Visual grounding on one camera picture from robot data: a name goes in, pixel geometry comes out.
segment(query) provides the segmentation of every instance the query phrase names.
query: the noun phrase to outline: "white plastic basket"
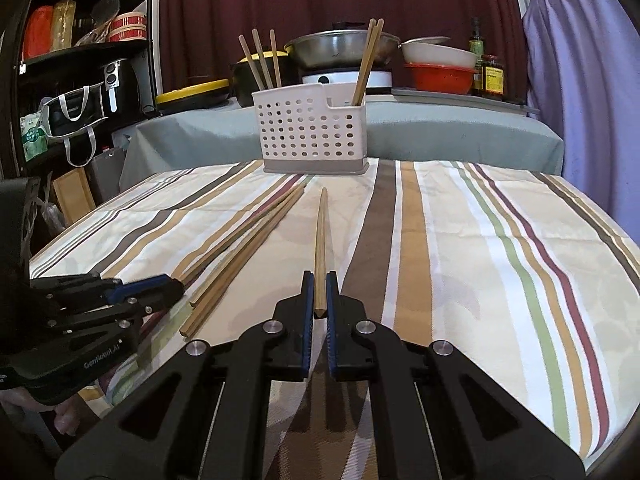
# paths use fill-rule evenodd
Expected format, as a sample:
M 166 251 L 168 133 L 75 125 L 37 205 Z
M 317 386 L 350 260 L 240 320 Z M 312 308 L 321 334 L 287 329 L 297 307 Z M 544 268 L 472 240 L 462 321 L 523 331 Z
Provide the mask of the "white plastic basket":
M 367 115 L 350 106 L 355 83 L 302 85 L 254 92 L 264 171 L 363 174 Z

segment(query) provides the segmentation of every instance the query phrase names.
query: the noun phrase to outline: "bag handle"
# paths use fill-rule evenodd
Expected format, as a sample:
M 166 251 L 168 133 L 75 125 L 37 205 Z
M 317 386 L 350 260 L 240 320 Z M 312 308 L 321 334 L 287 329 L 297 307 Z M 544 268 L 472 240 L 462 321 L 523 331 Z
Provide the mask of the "bag handle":
M 86 129 L 86 132 L 89 135 L 89 142 L 91 142 L 91 153 L 89 154 L 89 158 L 83 164 L 78 165 L 71 162 L 71 141 L 69 140 L 68 137 L 65 137 L 63 140 L 63 142 L 65 143 L 66 161 L 69 164 L 71 164 L 74 168 L 84 168 L 89 162 L 91 162 L 91 159 L 94 158 L 94 155 L 95 155 L 94 127 L 89 126 Z
M 80 117 L 82 117 L 82 113 L 84 112 L 84 108 L 86 107 L 86 102 L 89 100 L 89 87 L 85 85 L 82 87 L 82 107 L 80 108 L 80 113 L 77 117 L 73 119 L 69 117 L 69 110 L 66 107 L 66 94 L 60 94 L 60 108 L 62 108 L 62 113 L 65 115 L 67 119 L 69 119 L 72 123 L 75 123 Z

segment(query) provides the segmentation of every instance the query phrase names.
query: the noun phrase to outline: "yellow lid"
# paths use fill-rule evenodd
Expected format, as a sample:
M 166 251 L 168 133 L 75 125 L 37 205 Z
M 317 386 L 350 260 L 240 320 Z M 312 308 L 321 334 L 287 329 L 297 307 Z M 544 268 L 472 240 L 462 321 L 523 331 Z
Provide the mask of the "yellow lid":
M 229 86 L 229 79 L 218 79 L 217 81 L 210 81 L 208 83 L 201 83 L 199 85 L 187 86 L 186 88 L 180 88 L 166 94 L 160 94 L 156 97 L 156 104 L 166 103 L 168 101 L 175 101 L 176 99 L 182 99 L 184 97 L 191 97 L 192 95 L 204 94 L 211 90 L 218 90 L 219 88 L 225 88 Z
M 262 54 L 264 55 L 265 58 L 273 57 L 273 52 L 271 50 L 265 50 Z M 288 56 L 288 55 L 289 54 L 287 54 L 286 52 L 283 52 L 281 50 L 278 51 L 278 57 Z M 251 59 L 253 59 L 254 61 L 258 61 L 260 58 L 258 57 L 257 54 L 252 54 Z M 245 62 L 245 61 L 246 61 L 246 58 L 243 57 L 240 61 L 238 61 L 238 63 L 242 63 L 242 62 Z

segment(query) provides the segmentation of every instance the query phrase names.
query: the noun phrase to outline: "purple cloth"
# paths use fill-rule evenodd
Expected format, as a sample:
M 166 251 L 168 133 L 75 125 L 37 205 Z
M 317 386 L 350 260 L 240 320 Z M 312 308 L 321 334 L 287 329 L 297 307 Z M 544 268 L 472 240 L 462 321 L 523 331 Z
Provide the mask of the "purple cloth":
M 531 0 L 529 104 L 564 139 L 562 176 L 640 243 L 640 36 L 618 0 Z

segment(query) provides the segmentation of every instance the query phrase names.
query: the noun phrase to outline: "sauce jar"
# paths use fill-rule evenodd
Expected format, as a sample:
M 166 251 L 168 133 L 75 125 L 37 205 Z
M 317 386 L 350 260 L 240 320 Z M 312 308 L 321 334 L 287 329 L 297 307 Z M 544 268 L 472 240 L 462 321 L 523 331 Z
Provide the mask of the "sauce jar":
M 504 95 L 504 65 L 498 56 L 484 54 L 482 56 L 482 91 L 481 96 L 502 100 Z

